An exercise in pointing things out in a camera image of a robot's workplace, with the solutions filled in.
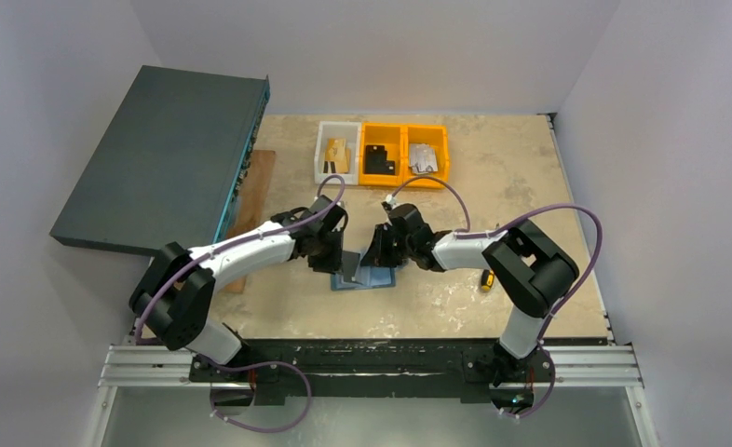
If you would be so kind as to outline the teal card holder wallet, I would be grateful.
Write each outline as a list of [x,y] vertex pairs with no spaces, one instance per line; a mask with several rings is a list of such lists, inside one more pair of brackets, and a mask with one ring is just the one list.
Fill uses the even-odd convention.
[[332,291],[357,291],[391,288],[396,285],[395,268],[360,267],[360,284],[344,283],[340,273],[332,274]]

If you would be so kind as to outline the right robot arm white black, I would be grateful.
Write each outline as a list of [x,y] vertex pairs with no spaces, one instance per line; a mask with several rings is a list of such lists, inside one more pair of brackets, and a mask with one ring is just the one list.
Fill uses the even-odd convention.
[[413,204],[387,206],[387,220],[375,226],[359,263],[394,268],[412,262],[438,273],[491,271],[512,303],[499,350],[525,359],[538,347],[553,307],[580,276],[574,259],[533,222],[541,212],[530,211],[491,231],[467,233],[433,230]]

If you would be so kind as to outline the black credit card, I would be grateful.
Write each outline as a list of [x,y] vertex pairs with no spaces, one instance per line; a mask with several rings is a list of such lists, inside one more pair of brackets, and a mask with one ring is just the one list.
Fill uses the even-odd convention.
[[360,284],[360,252],[344,251],[340,277],[344,283]]

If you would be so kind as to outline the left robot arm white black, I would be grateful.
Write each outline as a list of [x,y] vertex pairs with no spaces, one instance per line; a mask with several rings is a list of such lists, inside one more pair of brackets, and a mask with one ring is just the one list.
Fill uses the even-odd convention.
[[213,296],[235,280],[272,265],[304,258],[318,273],[340,271],[348,214],[342,203],[318,196],[309,207],[273,215],[237,237],[187,249],[161,248],[129,298],[141,329],[169,350],[188,349],[225,365],[245,343],[210,316]]

